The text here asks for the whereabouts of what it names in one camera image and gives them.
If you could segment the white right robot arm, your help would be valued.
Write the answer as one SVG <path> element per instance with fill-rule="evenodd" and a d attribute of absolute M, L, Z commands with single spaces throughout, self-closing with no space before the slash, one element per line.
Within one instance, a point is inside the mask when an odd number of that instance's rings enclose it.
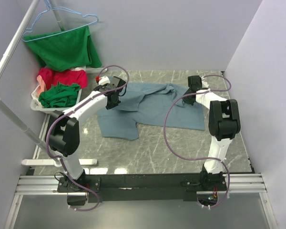
<path fill-rule="evenodd" d="M 211 92 L 199 75 L 189 76 L 187 81 L 189 88 L 185 94 L 194 95 L 183 98 L 183 101 L 189 105 L 201 104 L 209 109 L 208 128 L 212 138 L 204 169 L 207 173 L 219 174 L 224 170 L 222 162 L 228 148 L 241 129 L 237 100 L 225 99 Z"/>

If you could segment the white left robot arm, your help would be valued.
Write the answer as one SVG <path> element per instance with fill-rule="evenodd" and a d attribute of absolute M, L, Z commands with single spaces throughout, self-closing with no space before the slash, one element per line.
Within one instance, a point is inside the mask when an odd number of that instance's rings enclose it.
<path fill-rule="evenodd" d="M 119 103 L 120 92 L 127 82 L 114 76 L 100 78 L 98 85 L 81 102 L 63 112 L 54 111 L 50 117 L 46 146 L 48 155 L 58 159 L 71 177 L 69 186 L 79 192 L 85 188 L 84 169 L 79 162 L 77 149 L 80 144 L 80 127 L 99 110 L 112 109 Z"/>

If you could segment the grey-blue polo shirt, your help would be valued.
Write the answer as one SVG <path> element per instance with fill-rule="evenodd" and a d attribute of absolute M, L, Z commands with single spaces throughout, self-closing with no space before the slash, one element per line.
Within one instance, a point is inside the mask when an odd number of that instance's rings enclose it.
<path fill-rule="evenodd" d="M 173 83 L 128 83 L 117 107 L 97 113 L 102 136 L 136 140 L 137 124 L 205 130 L 202 105 L 180 100 L 186 90 Z"/>

